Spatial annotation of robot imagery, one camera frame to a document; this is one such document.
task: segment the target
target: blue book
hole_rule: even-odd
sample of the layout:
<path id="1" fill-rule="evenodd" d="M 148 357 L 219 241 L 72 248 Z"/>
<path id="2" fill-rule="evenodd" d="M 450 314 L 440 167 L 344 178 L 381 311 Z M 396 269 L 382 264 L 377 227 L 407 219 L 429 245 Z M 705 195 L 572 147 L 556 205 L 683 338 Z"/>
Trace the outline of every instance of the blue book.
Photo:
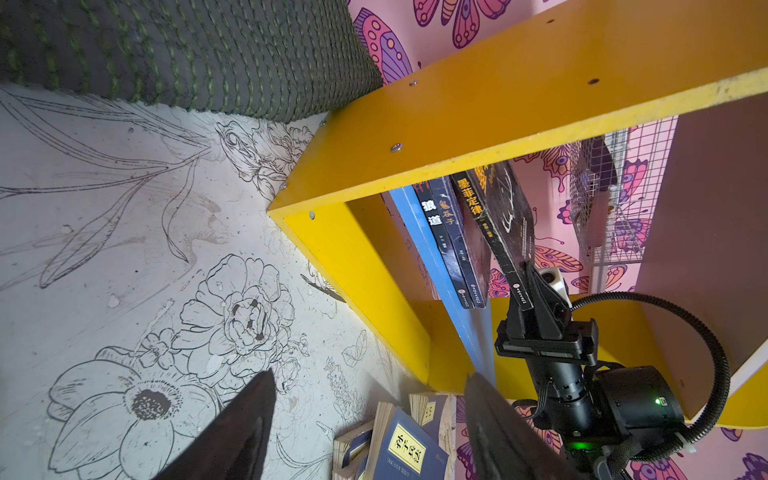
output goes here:
<path id="1" fill-rule="evenodd" d="M 399 407 L 379 402 L 366 480 L 443 480 L 448 454 Z"/>
<path id="2" fill-rule="evenodd" d="M 429 183 L 419 182 L 413 184 L 413 190 L 416 192 L 416 198 L 419 199 L 422 212 L 424 212 L 427 223 L 429 223 L 429 228 L 432 230 L 432 235 L 435 236 L 437 248 L 440 250 L 440 255 L 442 256 L 442 261 L 445 263 L 445 268 L 448 269 L 448 275 L 451 277 L 451 282 L 453 283 L 453 288 L 458 296 L 458 301 L 464 308 L 473 308 L 472 297 L 469 294 L 467 283 L 462 274 L 462 269 L 458 265 L 458 257 L 456 256 L 448 232 L 445 230 L 445 225 L 442 222 L 442 215 L 440 214 L 438 204 L 435 202 L 435 198 L 432 196 L 432 191 L 429 189 Z"/>
<path id="3" fill-rule="evenodd" d="M 488 304 L 488 278 L 491 272 L 491 250 L 472 214 L 463 202 L 456 200 L 451 177 L 430 180 L 432 198 L 442 215 L 442 224 L 453 244 L 472 305 L 485 308 Z"/>
<path id="4" fill-rule="evenodd" d="M 333 441 L 333 468 L 343 468 L 371 442 L 373 421 L 350 430 Z"/>

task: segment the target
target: white wall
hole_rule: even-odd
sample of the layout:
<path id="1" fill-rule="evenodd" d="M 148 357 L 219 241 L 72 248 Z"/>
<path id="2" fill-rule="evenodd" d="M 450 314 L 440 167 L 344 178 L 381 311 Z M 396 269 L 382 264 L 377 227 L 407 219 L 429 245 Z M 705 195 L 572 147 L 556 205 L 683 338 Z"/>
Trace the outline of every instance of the white wall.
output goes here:
<path id="1" fill-rule="evenodd" d="M 327 476 L 334 432 L 418 388 L 264 213 L 320 118 L 0 106 L 0 478 L 151 478 L 265 368 L 264 478 Z"/>

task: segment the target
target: blue shelf edge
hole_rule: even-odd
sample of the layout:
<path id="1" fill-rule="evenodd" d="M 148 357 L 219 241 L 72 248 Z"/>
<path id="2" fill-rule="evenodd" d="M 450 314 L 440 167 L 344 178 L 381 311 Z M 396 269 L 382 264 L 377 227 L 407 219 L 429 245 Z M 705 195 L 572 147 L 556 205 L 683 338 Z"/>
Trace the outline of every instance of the blue shelf edge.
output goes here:
<path id="1" fill-rule="evenodd" d="M 469 354 L 469 359 L 478 373 L 481 373 L 491 384 L 496 383 L 493 350 L 493 322 L 491 307 L 467 310 L 462 307 L 453 288 L 451 277 L 445 268 L 437 242 L 424 218 L 419 200 L 413 187 L 391 190 L 392 200 L 397 207 L 403 223 L 406 225 L 411 240 L 424 262 L 432 282 L 440 295 L 440 299 L 448 311 L 448 315 L 456 328 Z"/>

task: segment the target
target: black cable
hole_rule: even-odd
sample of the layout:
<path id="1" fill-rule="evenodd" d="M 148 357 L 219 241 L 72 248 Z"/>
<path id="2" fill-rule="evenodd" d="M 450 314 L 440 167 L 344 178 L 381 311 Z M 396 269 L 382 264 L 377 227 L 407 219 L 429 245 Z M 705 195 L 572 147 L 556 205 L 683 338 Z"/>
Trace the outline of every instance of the black cable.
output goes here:
<path id="1" fill-rule="evenodd" d="M 682 307 L 675 305 L 672 302 L 667 302 L 664 299 L 644 295 L 643 293 L 635 292 L 604 292 L 596 293 L 594 295 L 584 296 L 573 303 L 571 312 L 577 310 L 589 303 L 602 302 L 604 300 L 633 300 L 637 302 L 648 303 L 665 309 L 667 312 L 674 313 L 681 319 L 685 320 L 688 325 L 692 326 L 694 330 L 701 336 L 704 342 L 707 344 L 707 348 L 712 355 L 712 362 L 714 364 L 714 382 L 712 385 L 712 392 L 707 400 L 707 404 L 704 406 L 699 419 L 686 428 L 680 430 L 680 434 L 689 443 L 698 442 L 707 433 L 710 432 L 717 424 L 717 420 L 720 418 L 720 414 L 725 409 L 725 403 L 728 400 L 728 391 L 730 389 L 730 369 L 728 367 L 728 359 L 725 356 L 725 351 L 717 341 L 717 338 L 701 320 L 696 318 L 692 313 L 688 312 Z M 663 458 L 666 458 L 676 451 L 684 447 L 683 442 L 675 435 L 673 438 L 668 439 L 661 445 L 655 446 L 650 449 L 643 450 L 639 454 L 635 455 L 632 459 L 637 462 L 656 462 Z"/>
<path id="2" fill-rule="evenodd" d="M 544 388 L 541 389 L 541 392 L 538 394 L 538 401 L 536 402 L 536 411 L 533 412 L 533 415 L 527 417 L 527 419 L 533 420 L 542 413 L 544 413 L 544 408 L 547 406 L 547 395 L 549 394 L 549 386 L 553 385 L 551 380 L 548 380 L 544 384 Z"/>

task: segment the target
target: book spine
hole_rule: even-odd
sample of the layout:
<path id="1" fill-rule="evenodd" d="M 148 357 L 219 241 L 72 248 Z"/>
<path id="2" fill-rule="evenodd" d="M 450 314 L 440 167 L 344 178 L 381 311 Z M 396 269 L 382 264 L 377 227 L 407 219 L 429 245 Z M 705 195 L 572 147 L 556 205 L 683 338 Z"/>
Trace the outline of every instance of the book spine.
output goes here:
<path id="1" fill-rule="evenodd" d="M 451 282 L 453 283 L 453 288 L 458 296 L 458 301 L 464 308 L 472 308 L 472 300 L 470 300 L 469 297 L 467 283 L 464 281 L 461 268 L 458 266 L 458 258 L 453 249 L 451 239 L 445 231 L 445 225 L 442 223 L 442 218 L 438 212 L 435 199 L 432 198 L 429 184 L 427 182 L 414 184 L 413 190 L 415 190 L 416 197 L 419 199 L 422 212 L 427 219 L 427 223 L 429 223 L 430 230 L 432 230 L 432 235 L 435 236 L 438 250 L 440 250 L 440 255 L 442 256 L 442 261 L 445 263 L 445 268 L 448 269 L 448 275 L 451 277 Z"/>
<path id="2" fill-rule="evenodd" d="M 472 305 L 475 308 L 484 308 L 485 300 L 480 291 L 480 284 L 475 271 L 472 269 L 472 261 L 469 258 L 469 251 L 464 240 L 464 231 L 462 226 L 462 212 L 456 203 L 456 196 L 453 194 L 451 177 L 441 177 L 429 181 L 429 188 L 432 190 L 432 198 L 435 199 L 438 210 L 442 215 L 442 223 L 445 225 L 445 231 L 453 244 L 453 250 L 458 259 L 458 267 L 462 271 L 464 281 L 467 284 Z"/>
<path id="3" fill-rule="evenodd" d="M 510 296 L 517 300 L 522 310 L 531 309 L 533 305 L 528 298 L 528 293 L 525 291 L 525 283 L 518 275 L 518 268 L 514 260 L 507 254 L 501 236 L 493 227 L 491 219 L 488 218 L 487 205 L 481 196 L 475 193 L 478 186 L 472 184 L 472 179 L 465 171 L 453 174 L 451 177 L 456 185 L 456 189 L 460 193 L 460 201 L 464 201 L 467 204 L 469 211 L 472 212 L 472 218 L 475 219 L 483 235 L 485 235 L 485 239 L 491 247 L 491 252 L 493 252 L 498 265 L 502 268 L 504 277 L 507 279 L 507 283 L 509 283 Z"/>

